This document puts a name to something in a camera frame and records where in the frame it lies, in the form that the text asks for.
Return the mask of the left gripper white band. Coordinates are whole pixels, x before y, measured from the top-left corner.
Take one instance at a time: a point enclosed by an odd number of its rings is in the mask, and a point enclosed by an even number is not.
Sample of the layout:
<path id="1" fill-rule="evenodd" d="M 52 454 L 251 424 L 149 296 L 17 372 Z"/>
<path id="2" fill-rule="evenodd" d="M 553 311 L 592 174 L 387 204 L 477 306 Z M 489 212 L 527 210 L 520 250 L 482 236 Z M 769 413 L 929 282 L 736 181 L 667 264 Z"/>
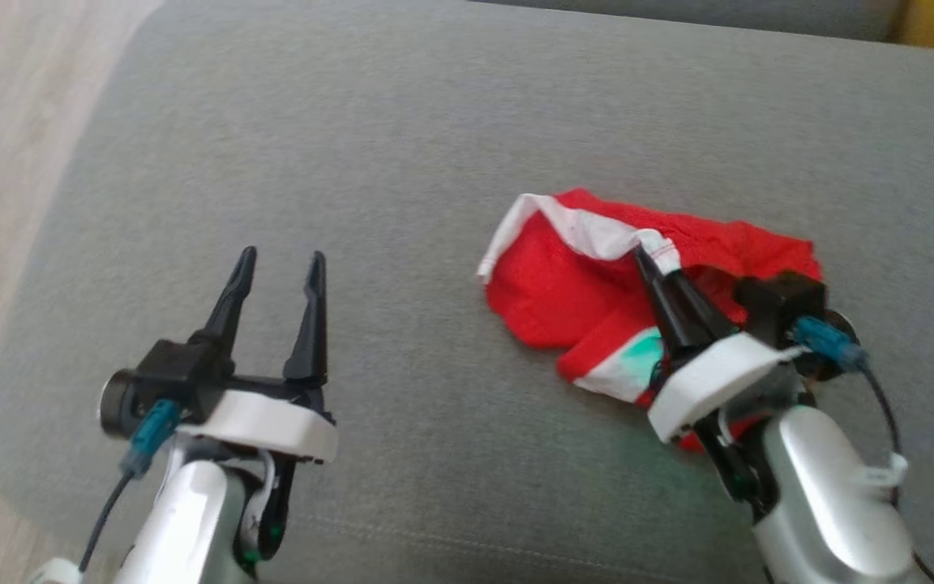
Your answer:
<path id="1" fill-rule="evenodd" d="M 230 358 L 256 260 L 257 248 L 245 247 L 190 344 L 207 344 Z M 322 387 L 328 381 L 328 303 L 327 261 L 321 251 L 312 256 L 303 291 L 306 306 L 283 377 L 304 387 Z M 238 565 L 258 565 L 276 555 L 288 525 L 297 466 L 332 462 L 337 448 L 335 421 L 318 389 L 293 401 L 230 389 L 207 421 L 179 428 L 179 468 L 205 463 L 240 487 L 229 547 Z"/>

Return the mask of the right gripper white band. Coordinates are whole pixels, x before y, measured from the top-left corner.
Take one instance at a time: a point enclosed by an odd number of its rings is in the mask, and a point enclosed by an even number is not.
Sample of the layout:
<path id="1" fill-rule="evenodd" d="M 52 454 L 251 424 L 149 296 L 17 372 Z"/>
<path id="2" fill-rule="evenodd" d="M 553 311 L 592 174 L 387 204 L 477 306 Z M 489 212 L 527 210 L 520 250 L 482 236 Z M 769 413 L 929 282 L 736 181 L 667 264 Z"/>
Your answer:
<path id="1" fill-rule="evenodd" d="M 775 349 L 738 333 L 736 323 L 684 271 L 672 273 L 671 284 L 643 247 L 633 255 L 661 333 L 664 361 L 690 359 L 668 374 L 653 400 L 648 413 L 653 432 L 665 444 L 695 436 L 726 494 L 748 504 L 753 520 L 765 520 L 781 503 L 786 485 L 779 477 L 788 466 L 782 430 L 800 407 L 802 384 L 792 362 L 804 350 Z M 707 336 L 715 343 L 705 349 Z"/>

